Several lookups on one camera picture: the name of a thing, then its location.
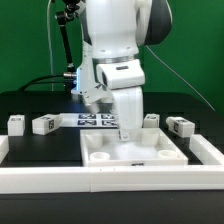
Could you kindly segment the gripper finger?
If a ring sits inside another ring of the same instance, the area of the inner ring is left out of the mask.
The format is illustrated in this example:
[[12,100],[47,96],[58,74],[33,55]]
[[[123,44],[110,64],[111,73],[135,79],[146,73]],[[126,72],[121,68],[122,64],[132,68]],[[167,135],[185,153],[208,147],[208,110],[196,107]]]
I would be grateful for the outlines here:
[[129,134],[127,131],[120,129],[119,130],[119,137],[122,141],[127,141],[129,139]]

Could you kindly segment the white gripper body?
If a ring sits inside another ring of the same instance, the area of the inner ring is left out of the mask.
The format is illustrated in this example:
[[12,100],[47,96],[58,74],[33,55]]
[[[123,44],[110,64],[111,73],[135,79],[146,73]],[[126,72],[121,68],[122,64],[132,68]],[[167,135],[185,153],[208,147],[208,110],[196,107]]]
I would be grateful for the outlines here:
[[143,124],[143,93],[137,87],[112,91],[114,118],[121,130],[134,130]]

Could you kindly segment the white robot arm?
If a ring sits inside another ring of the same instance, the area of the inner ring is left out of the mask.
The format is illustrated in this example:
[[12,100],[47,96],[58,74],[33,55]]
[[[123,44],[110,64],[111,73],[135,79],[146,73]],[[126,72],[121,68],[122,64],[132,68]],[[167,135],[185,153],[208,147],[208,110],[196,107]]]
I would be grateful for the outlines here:
[[92,113],[98,102],[113,104],[119,137],[128,141],[143,125],[145,74],[139,47],[161,43],[172,27],[167,0],[80,0],[82,64],[71,92]]

